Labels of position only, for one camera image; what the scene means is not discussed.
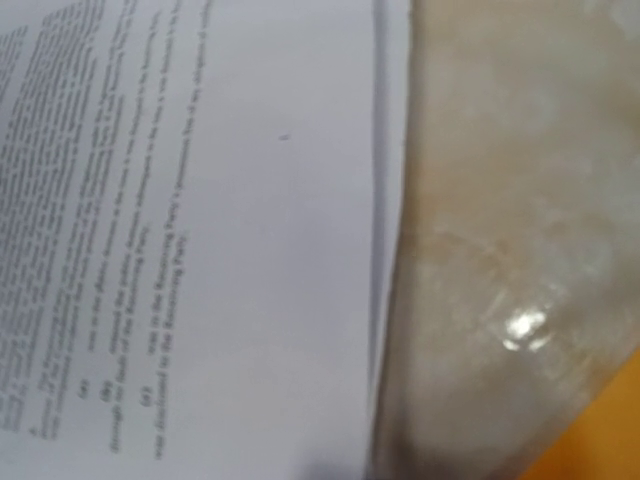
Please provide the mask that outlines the stack of printed papers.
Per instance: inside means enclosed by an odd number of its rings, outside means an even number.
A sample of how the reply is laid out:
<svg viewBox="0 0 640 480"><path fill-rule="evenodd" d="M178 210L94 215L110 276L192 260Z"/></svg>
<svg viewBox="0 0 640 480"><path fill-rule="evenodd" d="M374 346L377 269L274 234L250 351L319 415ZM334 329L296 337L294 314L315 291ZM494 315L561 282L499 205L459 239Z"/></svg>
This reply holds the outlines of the stack of printed papers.
<svg viewBox="0 0 640 480"><path fill-rule="evenodd" d="M407 1L1 5L1 475L369 479Z"/></svg>

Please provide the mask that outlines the orange file folder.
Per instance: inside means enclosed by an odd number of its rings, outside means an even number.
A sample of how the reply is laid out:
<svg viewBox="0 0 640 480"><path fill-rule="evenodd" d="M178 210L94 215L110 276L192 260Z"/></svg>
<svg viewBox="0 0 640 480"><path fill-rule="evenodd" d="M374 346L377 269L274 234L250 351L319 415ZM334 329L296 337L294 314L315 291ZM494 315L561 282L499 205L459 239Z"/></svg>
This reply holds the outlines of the orange file folder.
<svg viewBox="0 0 640 480"><path fill-rule="evenodd" d="M523 479L639 477L639 350L583 359L581 385L592 395Z"/></svg>

